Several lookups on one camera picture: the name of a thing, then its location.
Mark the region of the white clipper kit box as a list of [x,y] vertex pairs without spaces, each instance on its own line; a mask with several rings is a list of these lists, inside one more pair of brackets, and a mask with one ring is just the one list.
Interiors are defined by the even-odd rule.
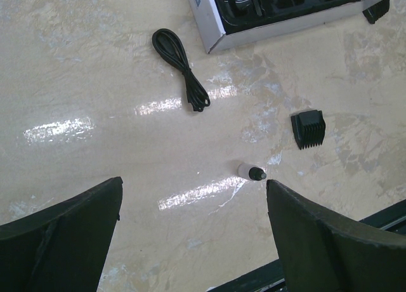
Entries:
[[206,53],[350,17],[382,0],[189,0]]

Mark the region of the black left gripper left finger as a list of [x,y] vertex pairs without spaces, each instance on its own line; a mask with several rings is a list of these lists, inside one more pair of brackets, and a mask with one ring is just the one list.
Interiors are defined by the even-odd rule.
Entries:
[[96,291],[120,219],[122,179],[1,226],[1,291]]

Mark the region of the black clipper guard comb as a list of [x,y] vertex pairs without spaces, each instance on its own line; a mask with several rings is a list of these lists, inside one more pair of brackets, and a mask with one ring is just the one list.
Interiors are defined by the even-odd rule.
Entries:
[[292,115],[291,123],[299,150],[319,146],[323,143],[326,124],[321,110],[307,110]]

